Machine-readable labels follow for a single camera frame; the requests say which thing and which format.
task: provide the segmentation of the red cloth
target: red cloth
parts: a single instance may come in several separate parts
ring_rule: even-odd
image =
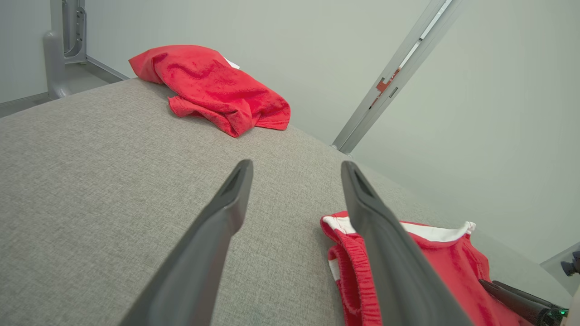
[[[253,126],[284,130],[290,121],[290,105],[282,96],[230,66],[218,51],[168,45],[147,50],[129,63],[139,78],[177,93],[169,106],[178,117],[205,117],[230,136]]]
[[[352,228],[348,212],[320,219],[324,233],[337,245],[328,264],[338,285],[347,326],[382,325],[375,284],[363,238]],[[475,326],[530,324],[495,300],[479,283],[490,280],[487,258],[470,241],[475,224],[457,230],[401,222]]]

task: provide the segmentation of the gray floor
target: gray floor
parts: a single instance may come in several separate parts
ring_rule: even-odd
[[[65,71],[67,74],[68,87],[74,94],[121,81],[121,79],[111,75],[92,63],[68,64],[65,66]],[[24,99],[4,104],[0,103],[0,118],[49,101],[50,99],[48,98],[48,95],[45,95],[37,96],[34,99],[29,100]]]

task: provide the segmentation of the red garment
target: red garment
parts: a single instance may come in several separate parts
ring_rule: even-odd
[[[375,284],[363,238],[350,224],[348,212],[320,219],[324,233],[337,245],[328,264],[338,285],[347,326],[382,325]],[[530,324],[495,300],[479,283],[490,280],[487,258],[470,241],[475,224],[457,230],[401,222],[475,326]]]
[[[169,106],[178,117],[205,117],[230,136],[253,126],[284,130],[290,105],[273,90],[197,45],[154,48],[129,60],[135,74],[177,93]]]

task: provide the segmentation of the baseboard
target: baseboard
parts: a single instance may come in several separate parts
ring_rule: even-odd
[[[43,100],[43,99],[47,99],[47,98],[48,98],[48,92],[40,93],[40,94],[36,94],[36,95],[31,95],[31,96],[23,97],[21,99],[0,103],[0,109],[8,107],[8,106],[14,106],[14,105],[24,103],[24,102],[33,102],[33,101]]]
[[[86,56],[86,61],[96,65],[97,67],[101,68],[102,70],[108,72],[109,74],[118,77],[120,79],[123,79],[124,81],[126,81],[127,79],[131,79],[123,74],[121,74],[120,72],[118,72],[117,70],[114,70],[113,68],[107,66],[106,64],[95,60],[94,58],[90,57],[90,56]]]

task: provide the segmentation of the metal bracket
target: metal bracket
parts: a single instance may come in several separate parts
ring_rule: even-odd
[[[77,8],[77,23],[75,24],[77,39],[72,48],[64,54],[64,63],[79,63],[86,61],[86,11],[83,7]]]

